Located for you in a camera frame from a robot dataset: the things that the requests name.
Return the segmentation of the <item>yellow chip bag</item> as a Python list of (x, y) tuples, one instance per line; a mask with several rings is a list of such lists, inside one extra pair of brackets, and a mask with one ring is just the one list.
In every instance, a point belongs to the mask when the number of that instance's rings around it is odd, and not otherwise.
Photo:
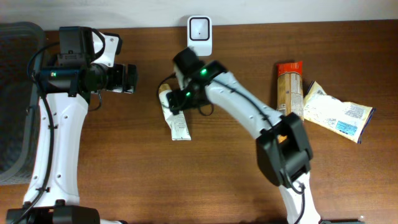
[(366, 126), (375, 108), (341, 101), (329, 94), (313, 81), (304, 97), (303, 116), (356, 144), (360, 144)]

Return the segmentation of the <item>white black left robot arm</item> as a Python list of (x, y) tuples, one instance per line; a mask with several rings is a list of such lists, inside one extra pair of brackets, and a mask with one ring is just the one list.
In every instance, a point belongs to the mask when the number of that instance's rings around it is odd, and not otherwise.
[(95, 208), (80, 205), (77, 169), (81, 130), (92, 94), (133, 93), (137, 67), (115, 62), (122, 38), (83, 26), (61, 27), (60, 48), (47, 66), (27, 66), (38, 94), (40, 129), (29, 188), (7, 223), (102, 223)]

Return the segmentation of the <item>white tube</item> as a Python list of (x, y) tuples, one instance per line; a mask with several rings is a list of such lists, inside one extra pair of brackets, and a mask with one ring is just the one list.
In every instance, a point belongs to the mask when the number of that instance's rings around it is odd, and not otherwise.
[(188, 130), (184, 113), (180, 111), (177, 114), (173, 114), (169, 110), (169, 101), (167, 98), (167, 94), (172, 92), (170, 85), (161, 84), (158, 90), (159, 90), (158, 97), (162, 107), (162, 112), (164, 114), (165, 121), (171, 130), (172, 140), (191, 141), (192, 138)]

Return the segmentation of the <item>orange pasta package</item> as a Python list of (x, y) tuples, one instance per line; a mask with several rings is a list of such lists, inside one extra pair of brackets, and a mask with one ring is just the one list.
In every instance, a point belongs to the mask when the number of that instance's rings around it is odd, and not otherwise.
[(295, 113), (304, 121), (302, 70), (302, 61), (277, 64), (277, 110), (284, 116)]

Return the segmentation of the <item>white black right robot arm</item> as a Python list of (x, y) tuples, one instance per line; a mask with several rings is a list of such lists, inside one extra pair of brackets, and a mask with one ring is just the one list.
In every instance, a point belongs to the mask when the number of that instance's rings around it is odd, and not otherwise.
[(173, 114), (216, 105), (256, 142), (257, 166), (282, 196), (288, 223), (321, 223), (310, 189), (313, 151), (302, 120), (267, 106), (217, 60), (204, 62), (189, 48), (173, 59), (179, 88), (167, 95)]

